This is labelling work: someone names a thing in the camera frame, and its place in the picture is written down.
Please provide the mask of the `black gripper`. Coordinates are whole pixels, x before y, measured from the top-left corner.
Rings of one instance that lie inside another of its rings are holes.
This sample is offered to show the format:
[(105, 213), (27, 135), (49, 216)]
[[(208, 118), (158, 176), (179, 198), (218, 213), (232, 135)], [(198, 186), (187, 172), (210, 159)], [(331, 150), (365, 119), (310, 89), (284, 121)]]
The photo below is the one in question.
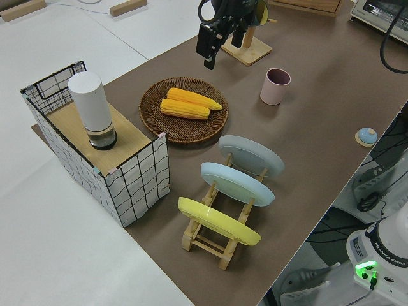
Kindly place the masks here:
[(214, 69), (217, 34), (229, 35), (233, 31), (231, 44), (240, 48), (245, 34), (245, 25), (255, 10), (257, 1), (211, 1), (215, 15), (210, 26), (201, 24), (198, 32), (196, 53), (204, 58), (204, 66)]

